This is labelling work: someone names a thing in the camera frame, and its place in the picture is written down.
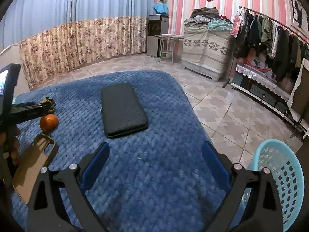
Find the pile of clothes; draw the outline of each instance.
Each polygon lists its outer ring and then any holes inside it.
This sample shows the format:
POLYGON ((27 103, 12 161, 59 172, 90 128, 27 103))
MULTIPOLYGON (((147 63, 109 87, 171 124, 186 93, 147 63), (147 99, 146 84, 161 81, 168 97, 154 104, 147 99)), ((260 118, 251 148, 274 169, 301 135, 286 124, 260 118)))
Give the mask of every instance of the pile of clothes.
POLYGON ((190 18, 185 20, 186 26, 207 27, 210 30, 231 30, 233 23, 226 16, 219 16, 216 7, 194 9, 190 18))
POLYGON ((242 23, 236 38, 235 58, 246 58, 251 48, 259 57, 263 52, 265 63, 276 75, 276 81, 282 81, 287 73, 293 81, 297 80, 302 59, 308 60, 308 45, 295 35, 290 35, 267 16, 253 16, 249 11, 243 13, 242 23))

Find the brown phone case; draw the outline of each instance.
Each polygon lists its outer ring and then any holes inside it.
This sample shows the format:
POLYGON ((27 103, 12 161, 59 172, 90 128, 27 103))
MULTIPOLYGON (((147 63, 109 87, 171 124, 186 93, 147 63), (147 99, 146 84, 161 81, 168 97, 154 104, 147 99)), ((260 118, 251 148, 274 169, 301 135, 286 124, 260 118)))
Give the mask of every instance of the brown phone case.
POLYGON ((13 187, 24 203, 29 202, 41 168, 48 167, 57 151, 58 146, 53 138, 45 134, 39 134, 22 156, 13 178, 13 187), (46 155, 44 150, 49 144, 52 144, 53 147, 46 155))

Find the silver screw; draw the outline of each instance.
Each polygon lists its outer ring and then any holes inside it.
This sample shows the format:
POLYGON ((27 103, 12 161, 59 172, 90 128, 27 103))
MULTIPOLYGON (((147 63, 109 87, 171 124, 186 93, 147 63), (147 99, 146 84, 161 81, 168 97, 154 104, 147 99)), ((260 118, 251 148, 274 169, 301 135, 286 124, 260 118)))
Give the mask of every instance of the silver screw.
POLYGON ((47 172, 47 167, 42 167, 41 168, 41 173, 46 173, 47 172))
POLYGON ((270 173, 270 169, 267 168, 267 167, 265 167, 265 168, 263 169, 263 171, 264 171, 264 173, 270 173))
POLYGON ((236 170, 241 170, 243 168, 243 166, 241 164, 239 164, 239 163, 236 163, 236 164, 234 164, 234 168, 236 170))
POLYGON ((76 163, 72 163, 71 165, 69 165, 69 168, 70 168, 71 170, 74 170, 74 169, 77 168, 77 164, 76 164, 76 163))

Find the blue curtain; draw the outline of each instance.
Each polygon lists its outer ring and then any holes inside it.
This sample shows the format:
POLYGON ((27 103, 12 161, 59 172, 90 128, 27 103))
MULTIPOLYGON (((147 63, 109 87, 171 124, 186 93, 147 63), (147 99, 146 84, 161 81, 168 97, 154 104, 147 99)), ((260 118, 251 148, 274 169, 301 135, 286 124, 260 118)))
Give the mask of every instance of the blue curtain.
POLYGON ((0 50, 71 21, 152 14, 154 0, 14 0, 0 22, 0 50))

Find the basket rim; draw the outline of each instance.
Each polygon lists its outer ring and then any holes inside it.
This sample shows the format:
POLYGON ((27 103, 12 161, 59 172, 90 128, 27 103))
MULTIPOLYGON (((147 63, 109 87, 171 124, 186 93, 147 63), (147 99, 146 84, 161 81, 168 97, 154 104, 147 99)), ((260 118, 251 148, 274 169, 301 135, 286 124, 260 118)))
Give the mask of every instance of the basket rim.
POLYGON ((298 207, 299 207, 298 210, 295 210, 297 212, 297 214, 294 216, 293 220, 288 219, 288 226, 284 229, 284 231, 287 231, 291 227, 291 225, 295 222, 295 220, 296 220, 296 218, 299 214, 299 211, 302 208, 302 202, 304 200, 304 193, 305 193, 305 187, 304 187, 305 186, 305 179, 304 179, 304 174, 302 172, 302 166, 299 163, 299 160, 298 160, 297 156, 294 154, 293 150, 287 144, 282 142, 281 140, 274 139, 274 138, 264 140, 258 146, 258 148, 256 149, 254 156, 253 156, 253 160, 252 160, 252 164, 251 164, 251 170, 259 171, 260 153, 261 153, 263 147, 266 146, 268 143, 271 143, 271 142, 276 142, 276 143, 281 144, 285 148, 285 150, 289 152, 289 156, 293 157, 293 159, 298 162, 299 168, 301 169, 299 172, 297 172, 297 175, 299 176, 300 181, 302 182, 302 185, 303 185, 303 187, 300 188, 300 191, 299 191, 300 195, 299 195, 299 198, 298 198, 299 200, 301 200, 301 205, 298 205, 298 207))

